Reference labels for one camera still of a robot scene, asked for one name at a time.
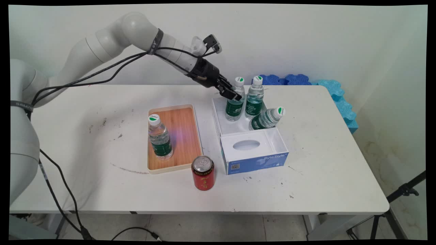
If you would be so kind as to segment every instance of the white wall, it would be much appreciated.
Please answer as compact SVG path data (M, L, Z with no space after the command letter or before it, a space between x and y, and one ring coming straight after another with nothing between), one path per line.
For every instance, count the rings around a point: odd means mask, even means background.
M300 73L310 81L338 80L358 113L354 137L386 194L424 170L427 6L9 6L10 57L54 75L78 40L129 11L144 13L186 45L195 35L215 34L223 52L208 60L229 80ZM129 47L108 64L138 52ZM112 83L195 84L147 56L125 67ZM425 184L419 188L418 198L404 197L393 205L407 235L426 239Z
M302 73L310 81L336 79L352 98L408 9L291 4L9 6L10 56L53 75L78 40L129 11L139 11L186 45L195 35L215 34L223 52L208 60L229 80ZM129 47L109 64L137 52ZM157 57L135 61L121 75L112 83L195 84ZM353 106L359 109L360 104Z
M354 138L386 195L426 169L426 39L427 6L413 7L356 86ZM391 207L409 239L427 239L425 181L415 189Z

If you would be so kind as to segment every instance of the white bottle cap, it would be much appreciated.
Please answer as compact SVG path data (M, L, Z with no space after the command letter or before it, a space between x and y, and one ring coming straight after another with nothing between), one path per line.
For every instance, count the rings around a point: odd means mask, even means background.
M148 116L148 123L151 126L156 126L160 123L160 117L158 114L151 114L150 116Z
M282 116L284 116L286 114L286 110L285 108L279 106L274 110L274 116L276 118L282 118Z
M253 84L254 85L262 85L263 78L261 76L255 76L253 77Z
M242 77L235 78L235 81L236 81L235 85L238 87L241 87L242 85L244 85L244 82L245 82L244 78L242 78Z

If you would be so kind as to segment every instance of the can lid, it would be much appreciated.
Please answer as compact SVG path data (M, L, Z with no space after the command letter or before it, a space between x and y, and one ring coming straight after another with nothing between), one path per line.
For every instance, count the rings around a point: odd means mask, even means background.
M261 76L255 76L253 77L253 84L254 85L262 85L263 78Z
M235 78L235 85L238 87L241 87L242 85L244 85L244 78L243 77L237 77Z
M285 108L279 106L274 110L274 116L276 116L277 118L282 118L282 116L284 116L286 114L286 110Z
M207 156L198 156L192 162L192 167L195 171L206 172L212 167L212 160Z
M160 123L160 117L158 114L151 114L148 116L148 123L152 126L156 126Z

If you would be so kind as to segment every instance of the green bottle label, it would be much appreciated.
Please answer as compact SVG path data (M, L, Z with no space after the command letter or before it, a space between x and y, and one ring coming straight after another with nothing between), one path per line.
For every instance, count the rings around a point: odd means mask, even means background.
M253 119L251 120L251 127L256 130L256 129L266 129L264 126L262 126L262 124L260 124L259 122L259 117L260 114L253 117Z
M241 103L239 105L234 105L229 101L227 101L227 106L225 107L225 113L227 113L227 115L229 116L238 116L239 114L241 114L243 105L244 103Z
M173 147L171 146L171 141L169 139L168 142L166 142L165 144L155 145L151 143L151 146L153 146L154 153L160 157L170 154L171 150L173 149Z
M260 109L262 108L262 104L263 102L255 104L247 101L247 106L245 106L245 112L250 116L258 115L260 113Z

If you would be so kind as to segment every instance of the plastic bottle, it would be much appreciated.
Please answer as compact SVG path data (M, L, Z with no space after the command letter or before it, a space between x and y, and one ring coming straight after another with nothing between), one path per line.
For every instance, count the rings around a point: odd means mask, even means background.
M253 84L248 89L247 105L245 106L245 116L252 119L260 113L263 102L263 79L261 76L255 76L253 78Z
M237 121L241 117L242 106L245 100L244 78L235 78L235 92L242 98L237 101L235 99L228 99L225 107L225 117L229 121Z
M268 129L274 127L286 113L285 109L281 106L275 109L268 109L250 120L249 129Z
M148 116L148 137L156 157L167 160L173 155L173 147L167 127L160 121L158 114Z

